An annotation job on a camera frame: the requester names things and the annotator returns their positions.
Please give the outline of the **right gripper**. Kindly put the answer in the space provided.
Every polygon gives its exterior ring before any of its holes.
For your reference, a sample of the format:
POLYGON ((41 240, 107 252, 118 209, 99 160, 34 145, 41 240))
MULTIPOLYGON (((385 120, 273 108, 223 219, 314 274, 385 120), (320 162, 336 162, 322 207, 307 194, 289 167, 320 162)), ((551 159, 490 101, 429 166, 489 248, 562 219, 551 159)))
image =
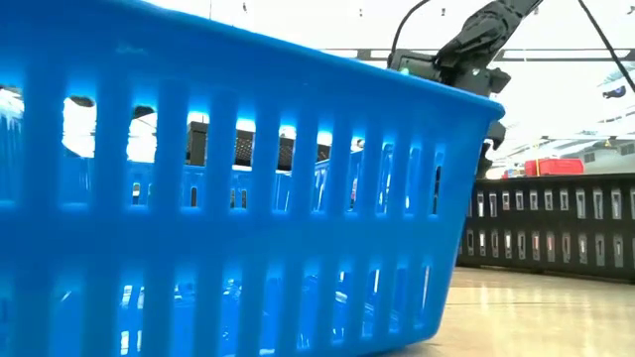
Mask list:
MULTIPOLYGON (((511 80, 511 76, 499 67, 491 69, 458 66, 451 67, 448 71, 448 83, 450 86, 484 97, 489 97, 492 93, 500 93, 511 80)), ((506 128, 499 121, 495 121, 490 124, 486 138, 492 141, 493 149, 498 149, 503 143, 505 135, 506 128)), ((491 145, 489 143, 484 143, 481 147, 475 174, 477 179, 484 179, 492 166, 492 162, 486 158, 490 148, 491 145)))

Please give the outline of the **black plastic slotted basket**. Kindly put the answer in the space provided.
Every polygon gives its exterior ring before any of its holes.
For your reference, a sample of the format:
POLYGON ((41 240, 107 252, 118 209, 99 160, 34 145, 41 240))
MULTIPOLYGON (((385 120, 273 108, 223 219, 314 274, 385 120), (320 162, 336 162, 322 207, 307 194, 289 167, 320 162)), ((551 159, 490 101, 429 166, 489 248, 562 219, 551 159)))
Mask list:
POLYGON ((480 179, 456 262, 635 284, 635 174, 480 179))

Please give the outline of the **blue plastic slotted basket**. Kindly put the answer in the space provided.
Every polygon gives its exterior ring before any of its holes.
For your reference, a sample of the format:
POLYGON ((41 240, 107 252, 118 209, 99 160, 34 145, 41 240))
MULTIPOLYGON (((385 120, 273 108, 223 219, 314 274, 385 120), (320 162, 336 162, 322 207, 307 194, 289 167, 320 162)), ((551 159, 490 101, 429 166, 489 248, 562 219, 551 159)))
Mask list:
POLYGON ((0 0, 6 357, 347 357, 433 337, 484 97, 134 0, 0 0), (188 124, 208 127, 204 167, 188 124), (256 133, 234 166, 236 129, 256 133), (296 140, 290 172, 278 138, 296 140), (329 158, 315 162, 317 144, 329 158))

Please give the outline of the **red storage bin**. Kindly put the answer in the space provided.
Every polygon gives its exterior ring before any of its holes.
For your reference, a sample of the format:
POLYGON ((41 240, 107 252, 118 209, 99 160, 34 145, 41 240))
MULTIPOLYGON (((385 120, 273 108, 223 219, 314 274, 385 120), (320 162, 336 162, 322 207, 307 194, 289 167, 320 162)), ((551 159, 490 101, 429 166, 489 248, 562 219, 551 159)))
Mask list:
POLYGON ((584 165, 580 159, 538 159, 525 163, 526 177, 582 175, 584 165))

